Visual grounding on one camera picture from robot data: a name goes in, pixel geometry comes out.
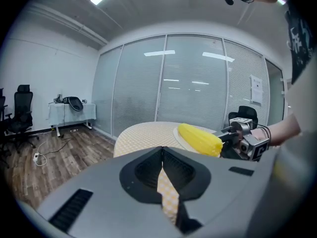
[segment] black office chair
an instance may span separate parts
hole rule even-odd
[[[24,142],[35,148],[36,146],[29,140],[34,137],[39,139],[38,136],[25,134],[33,125],[31,116],[32,98],[33,93],[30,92],[30,85],[19,85],[18,91],[14,94],[14,117],[11,119],[11,114],[5,115],[9,117],[8,130],[16,134],[13,143],[18,153],[20,153],[19,148]]]
[[[240,106],[238,112],[230,112],[228,115],[228,121],[236,117],[252,119],[253,121],[253,129],[258,127],[258,114],[254,108],[248,106]]]
[[[2,96],[2,89],[1,89],[1,96],[0,96],[0,161],[9,168],[8,163],[5,161],[5,158],[8,155],[11,155],[9,150],[5,150],[4,147],[7,143],[5,132],[7,130],[7,120],[4,120],[4,109],[7,105],[5,103],[5,96]]]

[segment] ceiling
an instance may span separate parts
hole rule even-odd
[[[169,19],[210,20],[235,26],[265,40],[269,45],[287,40],[285,6],[234,0],[103,0],[97,6],[90,0],[33,0],[49,6],[84,24],[110,41],[135,22]]]

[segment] white paper on glass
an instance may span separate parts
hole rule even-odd
[[[260,91],[256,88],[252,88],[251,92],[252,92],[251,101],[262,104],[263,91]]]
[[[251,75],[251,88],[262,91],[262,79]]]

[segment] wall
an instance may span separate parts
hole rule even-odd
[[[239,28],[210,21],[179,20],[152,23],[145,26],[144,24],[140,24],[139,26],[133,25],[126,27],[124,31],[117,33],[116,37],[113,38],[108,45],[100,49],[100,54],[139,38],[167,33],[210,34],[239,42],[262,53],[270,61],[279,66],[279,68],[285,70],[285,78],[289,78],[291,75],[291,71],[289,71],[291,70],[289,66],[290,52],[288,55],[286,42],[280,43],[279,40],[279,42],[274,45],[274,43],[272,43],[273,40],[268,41],[269,37],[261,40]]]
[[[81,34],[46,18],[24,14],[7,35],[0,53],[0,88],[6,113],[14,113],[20,84],[33,92],[32,130],[49,128],[48,103],[58,93],[91,101],[98,48]]]

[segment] round table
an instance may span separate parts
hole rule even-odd
[[[114,145],[114,157],[157,146],[177,147],[185,150],[173,134],[180,123],[154,121],[139,123],[124,130]],[[196,126],[204,131],[214,130]],[[175,223],[178,209],[178,193],[162,169],[158,177],[158,192],[162,194],[163,212]]]

